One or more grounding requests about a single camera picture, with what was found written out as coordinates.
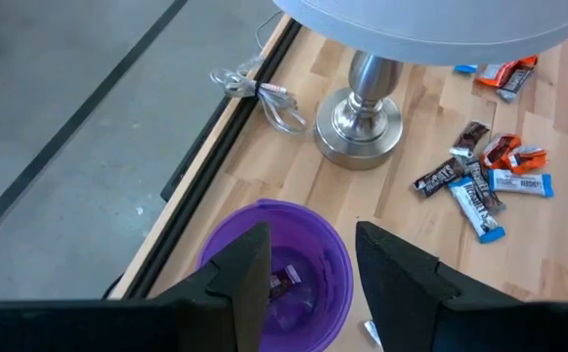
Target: white candy wrapper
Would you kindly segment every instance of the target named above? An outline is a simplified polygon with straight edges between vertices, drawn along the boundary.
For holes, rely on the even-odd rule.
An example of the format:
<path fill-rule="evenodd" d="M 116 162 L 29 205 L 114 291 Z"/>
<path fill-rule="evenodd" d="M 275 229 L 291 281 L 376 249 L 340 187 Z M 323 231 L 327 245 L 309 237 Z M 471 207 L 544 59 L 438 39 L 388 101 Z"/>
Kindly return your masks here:
<path fill-rule="evenodd" d="M 477 196 L 475 184 L 470 177 L 450 183 L 449 189 L 453 197 L 458 200 L 461 210 L 475 229 L 481 243 L 492 242 L 505 236 L 505 229 L 499 226 Z"/>
<path fill-rule="evenodd" d="M 490 190 L 517 192 L 538 195 L 545 198 L 553 197 L 553 185 L 550 174 L 516 175 L 509 170 L 488 170 Z"/>

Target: power cord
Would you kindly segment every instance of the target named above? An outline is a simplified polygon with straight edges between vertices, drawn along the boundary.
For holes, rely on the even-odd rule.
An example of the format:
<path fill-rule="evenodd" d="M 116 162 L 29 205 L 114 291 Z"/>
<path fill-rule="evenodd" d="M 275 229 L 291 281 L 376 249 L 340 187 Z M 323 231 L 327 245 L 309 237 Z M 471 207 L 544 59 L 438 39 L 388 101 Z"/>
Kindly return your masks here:
<path fill-rule="evenodd" d="M 260 49 L 264 49 L 264 45 L 260 41 L 259 32 L 272 21 L 277 15 L 284 12 L 276 11 L 272 16 L 262 22 L 255 28 L 255 42 Z M 223 87 L 225 95 L 231 98 L 257 97 L 262 104 L 264 114 L 268 121 L 278 131 L 289 133 L 292 135 L 305 134 L 307 132 L 307 122 L 299 114 L 298 106 L 294 97 L 287 92 L 287 89 L 271 83 L 257 82 L 247 77 L 252 68 L 256 68 L 264 61 L 261 57 L 254 57 L 246 63 L 243 63 L 235 72 L 224 68 L 214 69 L 210 72 L 209 77 L 212 82 Z M 280 116 L 279 111 L 286 111 L 296 120 L 300 128 L 292 127 L 287 124 Z"/>

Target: purple bucket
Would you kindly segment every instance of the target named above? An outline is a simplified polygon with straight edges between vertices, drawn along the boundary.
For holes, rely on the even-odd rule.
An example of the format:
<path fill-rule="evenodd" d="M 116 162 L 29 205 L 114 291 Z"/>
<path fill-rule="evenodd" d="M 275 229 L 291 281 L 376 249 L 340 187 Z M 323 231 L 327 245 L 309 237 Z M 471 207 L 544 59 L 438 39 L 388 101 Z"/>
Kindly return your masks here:
<path fill-rule="evenodd" d="M 292 265 L 302 281 L 269 303 L 260 351 L 325 350 L 351 307 L 353 274 L 342 239 L 317 213 L 260 199 L 218 225 L 198 256 L 198 267 L 259 221 L 271 229 L 271 271 Z"/>

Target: black table edge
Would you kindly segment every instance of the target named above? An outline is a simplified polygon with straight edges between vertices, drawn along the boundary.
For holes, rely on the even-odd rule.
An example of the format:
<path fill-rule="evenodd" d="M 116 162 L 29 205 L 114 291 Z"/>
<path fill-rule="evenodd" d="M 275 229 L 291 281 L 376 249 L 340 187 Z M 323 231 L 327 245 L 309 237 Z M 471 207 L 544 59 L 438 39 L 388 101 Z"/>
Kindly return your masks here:
<path fill-rule="evenodd" d="M 294 41 L 294 38 L 300 28 L 301 24 L 298 22 L 294 20 L 289 21 L 275 44 L 275 47 L 262 64 L 262 67 L 260 67 L 257 71 L 255 75 L 256 80 L 269 81 L 273 77 L 277 67 L 284 59 L 288 48 Z M 214 112 L 212 117 L 210 117 L 205 128 L 208 128 L 210 124 L 213 126 L 216 123 L 221 112 L 224 110 L 222 107 L 226 107 L 228 103 L 229 101 L 225 102 L 225 100 L 223 100 L 223 102 L 219 104 L 216 112 Z M 159 234 L 159 237 L 153 244 L 152 249 L 149 251 L 147 257 L 138 269 L 138 272 L 129 284 L 129 287 L 125 291 L 122 299 L 146 298 L 149 295 L 151 288 L 157 280 L 157 276 L 164 268 L 164 265 L 175 248 L 177 241 L 182 237 L 182 234 L 188 226 L 193 214 L 197 210 L 201 199 L 207 192 L 209 185 L 216 176 L 221 164 L 227 156 L 228 151 L 236 141 L 256 104 L 257 99 L 254 97 L 243 98 L 240 100 L 214 146 L 205 157 L 205 160 L 197 171 L 193 181 L 179 200 L 177 207 L 173 210 L 168 222 L 165 224 Z M 204 135 L 206 138 L 208 134 L 209 131 L 206 133 L 201 131 L 199 137 Z M 197 139 L 195 141 L 195 144 L 190 149 L 191 152 L 187 154 L 178 167 L 178 170 L 176 170 L 176 177 L 181 178 L 183 176 L 188 166 L 190 166 L 190 163 L 194 160 L 203 141 L 204 139 Z"/>

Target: concrete floor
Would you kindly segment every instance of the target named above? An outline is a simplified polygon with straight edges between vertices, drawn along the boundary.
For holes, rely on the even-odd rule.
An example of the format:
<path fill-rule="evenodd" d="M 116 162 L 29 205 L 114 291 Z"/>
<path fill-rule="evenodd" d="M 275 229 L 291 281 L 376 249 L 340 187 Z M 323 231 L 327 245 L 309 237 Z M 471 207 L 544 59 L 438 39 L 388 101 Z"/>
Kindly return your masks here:
<path fill-rule="evenodd" d="M 0 0 L 0 195 L 170 3 Z M 101 296 L 222 97 L 209 71 L 255 55 L 275 11 L 189 0 L 1 219 L 0 299 Z"/>

